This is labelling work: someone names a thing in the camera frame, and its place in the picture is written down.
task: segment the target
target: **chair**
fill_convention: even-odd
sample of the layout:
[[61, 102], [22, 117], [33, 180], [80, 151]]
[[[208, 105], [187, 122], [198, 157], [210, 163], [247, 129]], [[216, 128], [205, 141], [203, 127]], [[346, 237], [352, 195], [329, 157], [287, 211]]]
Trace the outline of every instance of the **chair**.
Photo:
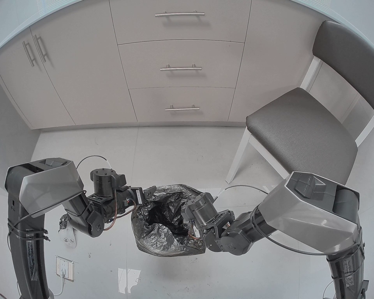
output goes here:
[[249, 115], [226, 182], [239, 168], [250, 143], [283, 177], [312, 172], [345, 184], [357, 147], [374, 127], [374, 117], [354, 140], [343, 125], [308, 91], [322, 62], [347, 80], [374, 108], [374, 49], [358, 34], [324, 21], [313, 45], [314, 58], [301, 86]]

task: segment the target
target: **silver bar handle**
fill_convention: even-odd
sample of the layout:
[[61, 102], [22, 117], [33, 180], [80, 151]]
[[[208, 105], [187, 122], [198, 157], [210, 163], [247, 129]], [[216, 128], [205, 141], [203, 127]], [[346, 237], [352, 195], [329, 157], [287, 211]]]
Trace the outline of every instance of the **silver bar handle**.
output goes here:
[[202, 67], [197, 67], [195, 64], [192, 65], [192, 67], [175, 67], [172, 68], [168, 64], [166, 68], [160, 68], [160, 71], [201, 71]]
[[157, 13], [154, 15], [155, 17], [159, 16], [205, 16], [204, 12], [197, 12], [194, 10], [193, 12], [163, 12]]
[[47, 56], [47, 53], [43, 53], [43, 50], [40, 46], [40, 43], [39, 43], [39, 39], [40, 39], [40, 36], [37, 37], [36, 34], [34, 35], [34, 43], [35, 43], [35, 46], [36, 46], [36, 49], [38, 50], [38, 53], [39, 53], [39, 56], [41, 58], [41, 60], [43, 62], [46, 62], [46, 56]]
[[27, 46], [29, 46], [30, 44], [29, 43], [25, 43], [24, 41], [22, 42], [22, 45], [25, 49], [25, 52], [26, 52], [26, 55], [27, 55], [27, 58], [28, 58], [28, 61], [30, 61], [31, 63], [31, 67], [34, 67], [34, 61], [35, 61], [35, 57], [33, 59], [31, 59], [31, 55], [30, 55], [30, 52], [28, 51], [27, 49]]
[[165, 109], [165, 111], [185, 111], [185, 110], [200, 110], [200, 108], [195, 107], [195, 105], [192, 105], [192, 107], [188, 107], [188, 108], [174, 108], [173, 105], [170, 105], [170, 108]]

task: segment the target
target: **gray tile floor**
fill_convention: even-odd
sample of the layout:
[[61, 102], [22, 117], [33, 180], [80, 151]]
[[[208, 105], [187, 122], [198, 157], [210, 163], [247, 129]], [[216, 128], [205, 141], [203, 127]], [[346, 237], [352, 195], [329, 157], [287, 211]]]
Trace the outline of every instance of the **gray tile floor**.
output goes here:
[[[84, 156], [105, 156], [128, 184], [187, 184], [194, 188], [222, 188], [235, 155], [243, 128], [235, 127], [140, 127], [89, 129], [42, 133], [33, 159], [63, 157], [78, 162]], [[365, 279], [374, 281], [374, 134], [362, 143], [348, 185], [361, 193], [360, 219], [366, 242]], [[90, 194], [89, 172], [106, 167], [91, 158], [79, 167]], [[248, 147], [233, 184], [272, 189], [281, 177]], [[217, 200], [218, 209], [231, 209], [238, 216], [251, 210], [264, 195], [236, 187]], [[322, 298], [331, 281], [324, 257], [303, 256], [277, 247], [267, 240], [254, 244], [243, 256], [214, 253], [179, 258], [158, 258], [140, 252], [135, 245], [129, 218], [97, 239], [76, 233], [77, 248], [59, 241], [59, 207], [46, 214], [52, 242], [46, 242], [49, 287], [57, 292], [55, 256], [76, 262], [75, 282], [66, 282], [60, 298]], [[307, 249], [278, 232], [273, 238], [295, 248]], [[367, 298], [374, 294], [369, 288]], [[333, 285], [325, 296], [333, 297]]]

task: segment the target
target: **chair backrest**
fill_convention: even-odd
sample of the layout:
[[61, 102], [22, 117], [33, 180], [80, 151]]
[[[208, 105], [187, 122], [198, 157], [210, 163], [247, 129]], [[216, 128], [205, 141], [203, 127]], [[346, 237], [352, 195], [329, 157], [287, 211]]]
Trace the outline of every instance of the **chair backrest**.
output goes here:
[[331, 66], [374, 108], [374, 48], [351, 29], [324, 21], [313, 55]]

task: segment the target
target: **plastic package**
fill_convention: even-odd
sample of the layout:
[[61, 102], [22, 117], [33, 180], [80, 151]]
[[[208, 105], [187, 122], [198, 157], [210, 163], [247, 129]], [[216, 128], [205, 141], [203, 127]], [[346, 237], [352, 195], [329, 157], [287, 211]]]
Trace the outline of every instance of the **plastic package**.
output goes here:
[[205, 235], [199, 240], [189, 237], [190, 223], [181, 215], [182, 206], [199, 194], [186, 185], [157, 187], [153, 197], [131, 215], [138, 249], [155, 256], [205, 253]]

